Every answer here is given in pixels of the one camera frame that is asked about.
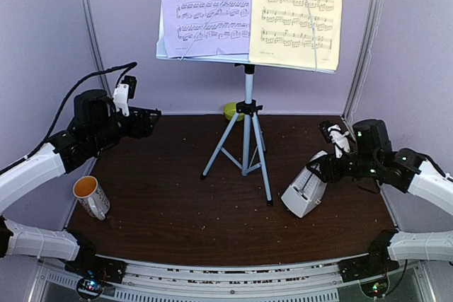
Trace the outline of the white metronome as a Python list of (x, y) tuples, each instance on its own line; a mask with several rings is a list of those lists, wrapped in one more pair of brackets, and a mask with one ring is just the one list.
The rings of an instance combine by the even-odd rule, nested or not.
[(281, 200), (295, 216), (303, 218), (321, 203), (325, 189), (326, 183), (304, 166)]

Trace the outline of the white perforated music stand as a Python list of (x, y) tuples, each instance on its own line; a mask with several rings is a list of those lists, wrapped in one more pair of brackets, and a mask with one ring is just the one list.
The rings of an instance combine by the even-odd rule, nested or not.
[[(268, 179), (268, 171), (265, 162), (265, 142), (260, 128), (260, 123), (258, 119), (258, 112), (263, 109), (261, 105), (257, 105), (256, 101), (253, 99), (253, 77), (255, 73), (255, 66), (253, 64), (245, 63), (235, 63), (235, 67), (242, 66), (244, 68), (245, 75), (245, 99), (237, 104), (235, 104), (235, 111), (233, 117), (229, 121), (222, 137), (220, 138), (215, 150), (213, 151), (210, 159), (207, 162), (204, 170), (200, 175), (200, 179), (204, 180), (214, 161), (218, 157), (219, 153), (223, 153), (227, 158), (235, 164), (243, 176), (248, 175), (254, 170), (260, 168), (263, 176), (263, 184), (265, 188), (265, 195), (267, 205), (271, 207), (273, 205), (273, 197), (270, 189), (270, 183)], [(243, 151), (242, 159), (240, 161), (236, 160), (225, 148), (224, 143), (226, 142), (230, 132), (232, 131), (234, 125), (239, 119), (239, 115), (243, 114)], [(250, 139), (251, 136), (256, 138), (256, 148), (254, 154), (259, 157), (259, 162), (253, 163), (254, 157), (249, 156), (250, 151)]]

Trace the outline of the purple sheet music page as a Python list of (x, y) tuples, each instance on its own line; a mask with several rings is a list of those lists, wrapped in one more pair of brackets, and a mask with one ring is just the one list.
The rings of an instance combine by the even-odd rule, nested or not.
[(252, 0), (162, 0), (169, 58), (246, 54)]

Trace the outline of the yellow sheet music page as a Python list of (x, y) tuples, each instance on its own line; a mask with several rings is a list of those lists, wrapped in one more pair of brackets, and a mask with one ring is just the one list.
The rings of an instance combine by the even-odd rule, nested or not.
[(252, 0), (249, 61), (336, 72), (342, 9), (343, 0)]

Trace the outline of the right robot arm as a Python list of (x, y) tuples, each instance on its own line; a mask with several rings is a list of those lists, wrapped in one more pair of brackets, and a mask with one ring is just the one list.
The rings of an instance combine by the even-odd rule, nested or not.
[[(306, 165), (321, 182), (371, 178), (402, 193), (422, 198), (452, 213), (452, 176), (434, 160), (412, 149), (393, 151), (383, 120), (354, 123), (355, 151), (339, 146), (336, 154), (315, 158)], [(338, 263), (343, 281), (383, 275), (398, 269), (402, 260), (452, 261), (452, 232), (408, 233), (385, 230), (369, 245), (367, 254)]]

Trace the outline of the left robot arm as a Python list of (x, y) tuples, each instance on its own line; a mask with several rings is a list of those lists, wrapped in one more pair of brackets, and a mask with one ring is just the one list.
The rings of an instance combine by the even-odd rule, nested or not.
[[(129, 87), (121, 85), (113, 98), (101, 89), (74, 98), (74, 117), (67, 129), (45, 138), (36, 154), (1, 174), (1, 210), (42, 184), (69, 174), (87, 160), (119, 144), (124, 137), (151, 136), (161, 111), (130, 107)], [(109, 263), (80, 232), (51, 231), (1, 218), (1, 256), (27, 255), (62, 261), (65, 269), (85, 279), (120, 283), (125, 263)]]

